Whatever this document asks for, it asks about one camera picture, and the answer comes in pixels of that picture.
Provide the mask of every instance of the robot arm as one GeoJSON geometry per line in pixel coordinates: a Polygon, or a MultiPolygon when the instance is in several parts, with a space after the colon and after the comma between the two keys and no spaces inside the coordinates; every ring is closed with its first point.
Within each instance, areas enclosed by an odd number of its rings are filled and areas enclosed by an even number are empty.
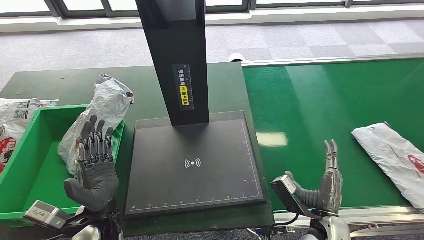
{"type": "Polygon", "coordinates": [[[337,144],[334,140],[324,144],[327,149],[326,169],[319,189],[304,189],[289,171],[277,177],[271,186],[287,211],[312,219],[304,240],[350,240],[349,226],[338,215],[342,204],[343,177],[338,169],[337,144]]]}
{"type": "Polygon", "coordinates": [[[50,240],[124,238],[114,198],[119,179],[112,156],[113,129],[110,127],[103,134],[105,121],[100,120],[95,128],[96,122],[97,116],[91,116],[76,141],[79,150],[77,179],[69,178],[63,184],[66,195],[82,205],[76,215],[70,216],[55,206],[36,201],[23,216],[60,233],[50,240]]]}

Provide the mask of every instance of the window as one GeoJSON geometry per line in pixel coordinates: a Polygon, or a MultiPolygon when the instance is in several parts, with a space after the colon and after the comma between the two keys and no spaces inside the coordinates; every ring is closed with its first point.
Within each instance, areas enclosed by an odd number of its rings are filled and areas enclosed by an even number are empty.
{"type": "Polygon", "coordinates": [[[239,6],[243,0],[206,0],[206,6],[239,6]]]}
{"type": "Polygon", "coordinates": [[[137,10],[135,0],[109,0],[112,11],[130,11],[137,10]]]}
{"type": "Polygon", "coordinates": [[[69,11],[103,10],[100,0],[63,0],[69,11]]]}
{"type": "Polygon", "coordinates": [[[51,15],[44,0],[0,0],[0,17],[51,15]]]}
{"type": "Polygon", "coordinates": [[[346,0],[256,0],[257,8],[344,6],[346,0]]]}

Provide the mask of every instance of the qr code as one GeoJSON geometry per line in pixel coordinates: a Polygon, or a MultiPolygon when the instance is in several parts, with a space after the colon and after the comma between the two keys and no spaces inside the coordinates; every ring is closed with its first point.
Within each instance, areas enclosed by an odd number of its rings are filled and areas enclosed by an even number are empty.
{"type": "Polygon", "coordinates": [[[13,119],[28,119],[28,111],[21,111],[21,110],[14,111],[13,119]]]}
{"type": "Polygon", "coordinates": [[[17,107],[18,109],[27,109],[27,108],[29,108],[29,107],[30,107],[30,103],[31,103],[31,101],[22,101],[22,102],[18,102],[16,107],[17,107]]]}

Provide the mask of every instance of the nfc symbol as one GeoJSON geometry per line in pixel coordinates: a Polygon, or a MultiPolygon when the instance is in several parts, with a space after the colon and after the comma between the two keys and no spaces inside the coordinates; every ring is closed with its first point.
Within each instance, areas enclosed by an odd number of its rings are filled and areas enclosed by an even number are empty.
{"type": "Polygon", "coordinates": [[[202,161],[200,160],[200,158],[197,158],[195,161],[189,161],[188,159],[186,159],[184,162],[184,166],[186,169],[190,168],[191,166],[196,166],[200,168],[201,165],[202,161]]]}

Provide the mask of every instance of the black vertical column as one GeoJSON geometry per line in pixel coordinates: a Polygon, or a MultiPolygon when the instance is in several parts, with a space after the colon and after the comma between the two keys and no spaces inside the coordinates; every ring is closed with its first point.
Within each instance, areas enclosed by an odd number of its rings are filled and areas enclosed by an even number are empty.
{"type": "Polygon", "coordinates": [[[208,123],[205,1],[136,2],[172,125],[208,123]]]}

